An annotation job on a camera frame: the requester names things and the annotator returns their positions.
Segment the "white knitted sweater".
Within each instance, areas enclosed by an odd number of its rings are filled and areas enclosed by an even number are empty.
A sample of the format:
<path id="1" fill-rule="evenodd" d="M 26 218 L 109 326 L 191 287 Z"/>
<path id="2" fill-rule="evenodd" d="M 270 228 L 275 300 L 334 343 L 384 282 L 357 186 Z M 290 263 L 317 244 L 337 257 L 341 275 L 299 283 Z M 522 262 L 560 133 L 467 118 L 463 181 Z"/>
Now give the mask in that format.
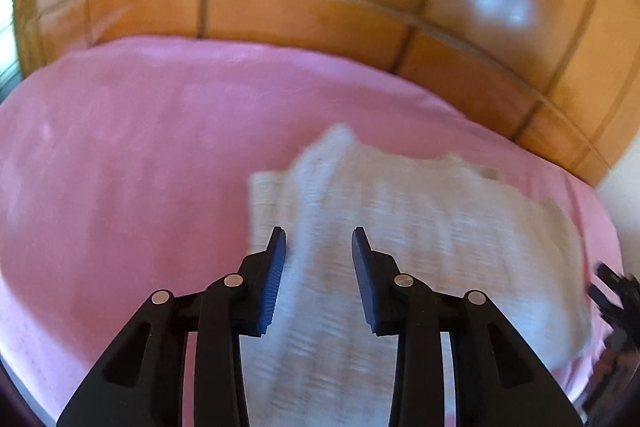
<path id="1" fill-rule="evenodd" d="M 434 291 L 484 291 L 549 369 L 590 343 L 582 240 L 551 199 L 494 169 L 414 159 L 329 129 L 284 171 L 250 178 L 252 243 L 282 228 L 288 253 L 267 335 L 242 344 L 255 426 L 383 426 L 397 341 L 363 314 L 352 232 Z"/>

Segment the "pink bed blanket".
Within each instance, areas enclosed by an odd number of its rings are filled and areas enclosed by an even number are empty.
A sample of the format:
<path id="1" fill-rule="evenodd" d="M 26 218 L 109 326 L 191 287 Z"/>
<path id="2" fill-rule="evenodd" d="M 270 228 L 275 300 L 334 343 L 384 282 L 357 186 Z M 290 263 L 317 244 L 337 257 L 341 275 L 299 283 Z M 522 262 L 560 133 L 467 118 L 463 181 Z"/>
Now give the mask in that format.
<path id="1" fill-rule="evenodd" d="M 588 185 L 386 72 L 296 49 L 140 37 L 68 54 L 1 106 L 1 358 L 38 412 L 60 417 L 152 291 L 201 291 L 262 249 L 250 178 L 288 169 L 336 126 L 387 154 L 494 169 L 573 221 L 590 343 L 550 371 L 576 399 L 608 331 L 586 294 L 591 269 L 622 263 Z"/>

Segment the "window with wooden frame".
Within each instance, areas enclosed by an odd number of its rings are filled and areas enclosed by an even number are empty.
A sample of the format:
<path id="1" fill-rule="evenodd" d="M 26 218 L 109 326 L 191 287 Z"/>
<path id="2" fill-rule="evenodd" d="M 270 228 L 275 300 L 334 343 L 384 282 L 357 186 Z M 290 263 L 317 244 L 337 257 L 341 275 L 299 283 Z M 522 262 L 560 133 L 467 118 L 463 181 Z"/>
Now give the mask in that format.
<path id="1" fill-rule="evenodd" d="M 22 81 L 15 40 L 13 0 L 0 0 L 0 102 Z"/>

